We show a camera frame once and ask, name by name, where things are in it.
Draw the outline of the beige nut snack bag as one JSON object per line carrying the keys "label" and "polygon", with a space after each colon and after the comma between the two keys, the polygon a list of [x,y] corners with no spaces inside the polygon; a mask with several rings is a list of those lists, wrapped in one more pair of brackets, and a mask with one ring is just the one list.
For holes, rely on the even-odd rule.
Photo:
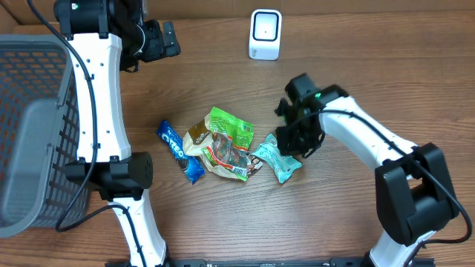
{"label": "beige nut snack bag", "polygon": [[212,132],[209,114],[186,133],[183,150],[200,158],[208,171],[220,177],[245,182],[263,167],[259,158],[236,148],[228,136]]}

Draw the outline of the blue Oreo cookie pack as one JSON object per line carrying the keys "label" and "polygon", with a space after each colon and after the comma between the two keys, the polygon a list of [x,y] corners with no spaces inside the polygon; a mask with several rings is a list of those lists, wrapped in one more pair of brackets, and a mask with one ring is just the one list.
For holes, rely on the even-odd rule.
{"label": "blue Oreo cookie pack", "polygon": [[188,156],[185,154],[182,138],[166,119],[160,123],[156,134],[165,144],[167,144],[187,179],[192,184],[195,184],[199,178],[205,174],[205,170],[195,156]]}

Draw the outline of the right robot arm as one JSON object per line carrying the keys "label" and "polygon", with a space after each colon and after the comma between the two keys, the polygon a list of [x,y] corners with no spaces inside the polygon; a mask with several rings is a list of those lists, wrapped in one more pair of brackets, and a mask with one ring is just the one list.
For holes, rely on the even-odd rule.
{"label": "right robot arm", "polygon": [[307,74],[289,81],[275,112],[283,155],[307,158],[325,136],[344,143],[375,174],[376,209],[384,231],[360,266],[433,266],[416,254],[460,212],[442,151],[418,146],[365,113],[344,89],[319,89]]}

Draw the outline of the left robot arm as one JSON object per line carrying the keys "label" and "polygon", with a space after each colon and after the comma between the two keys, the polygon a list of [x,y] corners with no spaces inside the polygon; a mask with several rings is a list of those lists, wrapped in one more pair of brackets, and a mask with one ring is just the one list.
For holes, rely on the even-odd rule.
{"label": "left robot arm", "polygon": [[125,132],[121,72],[180,54],[172,22],[145,20],[143,1],[57,1],[54,14],[71,54],[79,105],[79,146],[66,177],[97,191],[119,220],[130,266],[167,266],[149,190],[153,162]]}

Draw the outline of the mint green snack pack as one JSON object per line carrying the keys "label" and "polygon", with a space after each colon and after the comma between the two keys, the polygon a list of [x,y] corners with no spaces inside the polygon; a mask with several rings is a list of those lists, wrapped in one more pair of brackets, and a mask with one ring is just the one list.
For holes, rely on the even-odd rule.
{"label": "mint green snack pack", "polygon": [[294,171],[302,167],[302,164],[293,156],[281,154],[278,149],[278,141],[271,133],[264,142],[259,144],[252,155],[262,159],[273,169],[280,184],[287,182]]}

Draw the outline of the green candy snack bag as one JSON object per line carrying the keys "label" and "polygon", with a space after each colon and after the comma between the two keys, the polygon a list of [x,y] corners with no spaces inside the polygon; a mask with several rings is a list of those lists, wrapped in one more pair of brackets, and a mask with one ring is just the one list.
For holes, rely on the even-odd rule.
{"label": "green candy snack bag", "polygon": [[247,181],[253,124],[216,107],[205,117],[205,124],[212,138],[201,149],[208,170],[221,177]]}

